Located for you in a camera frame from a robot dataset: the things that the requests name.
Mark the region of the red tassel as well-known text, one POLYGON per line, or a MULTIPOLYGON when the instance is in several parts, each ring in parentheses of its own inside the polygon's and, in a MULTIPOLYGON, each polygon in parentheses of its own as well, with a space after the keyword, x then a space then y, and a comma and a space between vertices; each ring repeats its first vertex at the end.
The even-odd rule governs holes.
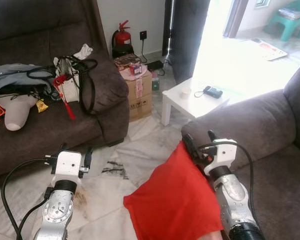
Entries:
POLYGON ((65 109, 67 110, 69 118, 74 121, 76 119, 76 116, 74 115, 72 108, 68 104, 68 101, 66 100, 63 91, 61 90, 61 85, 68 80, 69 75, 68 74, 61 74, 54 78, 52 80, 52 85, 55 87, 56 91, 58 92, 62 102, 64 103, 65 109))

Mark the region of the black handheld device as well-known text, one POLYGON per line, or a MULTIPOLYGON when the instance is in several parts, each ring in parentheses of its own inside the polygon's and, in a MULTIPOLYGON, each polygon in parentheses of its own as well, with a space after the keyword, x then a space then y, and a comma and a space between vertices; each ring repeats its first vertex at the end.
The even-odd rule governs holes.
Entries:
POLYGON ((223 91, 218 89, 217 87, 207 86, 202 90, 203 94, 210 96, 215 99, 220 99, 223 96, 223 91))

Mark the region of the yellow snack packet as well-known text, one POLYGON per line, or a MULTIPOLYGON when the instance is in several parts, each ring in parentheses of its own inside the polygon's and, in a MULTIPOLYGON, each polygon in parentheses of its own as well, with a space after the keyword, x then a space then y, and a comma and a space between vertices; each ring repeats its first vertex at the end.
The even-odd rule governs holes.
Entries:
POLYGON ((48 109, 48 105, 45 104, 43 99, 38 99, 38 101, 36 101, 36 103, 35 103, 35 106, 36 106, 37 112, 39 114, 41 114, 42 112, 45 112, 45 110, 48 109))

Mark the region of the dark brown two-seat sofa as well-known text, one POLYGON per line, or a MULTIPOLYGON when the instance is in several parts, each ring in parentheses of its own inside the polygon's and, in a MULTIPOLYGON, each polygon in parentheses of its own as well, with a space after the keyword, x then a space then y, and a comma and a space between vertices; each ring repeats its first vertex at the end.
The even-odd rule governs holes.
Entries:
MULTIPOLYGON (((283 89, 232 103, 182 128, 196 146, 208 130, 236 141, 253 162, 253 205, 266 240, 300 240, 300 68, 283 89)), ((238 150, 230 170, 249 187, 249 162, 238 150)))

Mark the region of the brown cardboard box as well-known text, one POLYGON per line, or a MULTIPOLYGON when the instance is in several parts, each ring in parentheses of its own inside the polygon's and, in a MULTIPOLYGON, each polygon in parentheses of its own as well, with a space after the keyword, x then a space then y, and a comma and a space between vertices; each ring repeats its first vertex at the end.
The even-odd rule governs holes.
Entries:
POLYGON ((152 73, 146 71, 137 78, 125 80, 128 86, 129 121, 134 122, 152 114, 152 73))

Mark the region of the grey garment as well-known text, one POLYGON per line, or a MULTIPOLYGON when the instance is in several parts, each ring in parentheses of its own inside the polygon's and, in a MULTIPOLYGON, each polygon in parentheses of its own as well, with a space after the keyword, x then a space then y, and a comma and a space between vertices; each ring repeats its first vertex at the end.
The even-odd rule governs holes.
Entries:
POLYGON ((30 78, 27 71, 40 66, 34 64, 4 64, 0 65, 0 89, 9 85, 43 86, 44 92, 50 94, 53 91, 52 84, 44 79, 30 78))

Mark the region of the black power adapter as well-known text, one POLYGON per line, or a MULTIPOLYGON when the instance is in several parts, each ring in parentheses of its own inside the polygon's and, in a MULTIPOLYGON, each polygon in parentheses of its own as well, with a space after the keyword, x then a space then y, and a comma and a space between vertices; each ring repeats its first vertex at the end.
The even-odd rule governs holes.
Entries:
POLYGON ((148 62, 146 65, 148 71, 156 71, 164 68, 163 61, 152 61, 148 62))

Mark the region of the pink cloth with small items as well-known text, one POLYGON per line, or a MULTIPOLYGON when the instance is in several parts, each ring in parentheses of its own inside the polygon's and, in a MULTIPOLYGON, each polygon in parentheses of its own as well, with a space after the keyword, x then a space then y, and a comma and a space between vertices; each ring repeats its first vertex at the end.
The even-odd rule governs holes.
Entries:
POLYGON ((141 58, 135 54, 126 54, 116 57, 114 60, 120 75, 127 81, 140 78, 147 73, 148 67, 141 62, 141 58))

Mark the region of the white crumpled cloth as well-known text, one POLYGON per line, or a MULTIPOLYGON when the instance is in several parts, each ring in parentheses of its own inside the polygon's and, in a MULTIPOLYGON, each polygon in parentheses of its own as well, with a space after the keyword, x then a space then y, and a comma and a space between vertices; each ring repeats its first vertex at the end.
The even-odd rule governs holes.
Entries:
POLYGON ((80 50, 73 54, 73 57, 79 59, 79 60, 85 60, 88 58, 93 52, 93 48, 89 46, 87 43, 84 43, 80 50))

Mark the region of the printed floor mat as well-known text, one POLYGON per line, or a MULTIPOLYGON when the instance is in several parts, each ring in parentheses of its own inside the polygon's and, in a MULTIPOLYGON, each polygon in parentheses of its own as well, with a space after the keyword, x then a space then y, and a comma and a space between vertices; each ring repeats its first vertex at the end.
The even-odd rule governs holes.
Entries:
POLYGON ((274 61, 279 58, 287 57, 288 55, 284 50, 281 50, 262 39, 252 38, 249 42, 253 45, 252 51, 263 60, 274 61))

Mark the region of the dark wooden door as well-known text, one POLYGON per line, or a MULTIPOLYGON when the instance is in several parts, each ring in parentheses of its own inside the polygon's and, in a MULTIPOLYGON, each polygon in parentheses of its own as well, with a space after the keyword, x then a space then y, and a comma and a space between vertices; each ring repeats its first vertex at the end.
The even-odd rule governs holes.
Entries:
POLYGON ((161 54, 177 84, 193 75, 209 6, 210 0, 164 0, 161 54))

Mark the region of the red fire extinguisher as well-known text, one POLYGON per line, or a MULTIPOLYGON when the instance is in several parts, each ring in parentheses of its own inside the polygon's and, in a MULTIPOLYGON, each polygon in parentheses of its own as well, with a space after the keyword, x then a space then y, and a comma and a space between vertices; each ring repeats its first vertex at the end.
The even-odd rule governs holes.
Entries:
POLYGON ((130 27, 126 26, 128 20, 119 24, 118 30, 116 30, 111 37, 111 55, 112 58, 123 57, 128 54, 134 53, 132 46, 132 37, 127 29, 130 27))

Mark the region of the teal plastic stool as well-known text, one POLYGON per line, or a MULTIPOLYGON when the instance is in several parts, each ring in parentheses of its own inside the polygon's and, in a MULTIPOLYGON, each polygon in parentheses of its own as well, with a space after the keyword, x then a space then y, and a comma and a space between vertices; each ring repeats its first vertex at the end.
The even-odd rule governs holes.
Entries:
MULTIPOLYGON (((287 3, 280 10, 296 10, 300 12, 300 0, 294 0, 290 3, 287 3)), ((279 11, 273 13, 271 18, 269 19, 268 24, 264 27, 264 32, 268 33, 274 29, 275 24, 281 24, 284 26, 284 30, 282 31, 280 40, 283 42, 287 42, 290 40, 290 37, 296 32, 296 29, 300 26, 300 18, 297 19, 289 19, 285 16, 279 14, 279 11)))

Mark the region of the stack of books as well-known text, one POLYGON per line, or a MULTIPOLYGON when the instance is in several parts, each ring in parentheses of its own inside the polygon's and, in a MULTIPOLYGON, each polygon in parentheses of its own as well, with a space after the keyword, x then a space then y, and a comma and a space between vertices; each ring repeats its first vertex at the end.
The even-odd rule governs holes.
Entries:
POLYGON ((278 14, 290 20, 300 19, 300 9, 296 9, 296 7, 282 7, 278 9, 278 14))

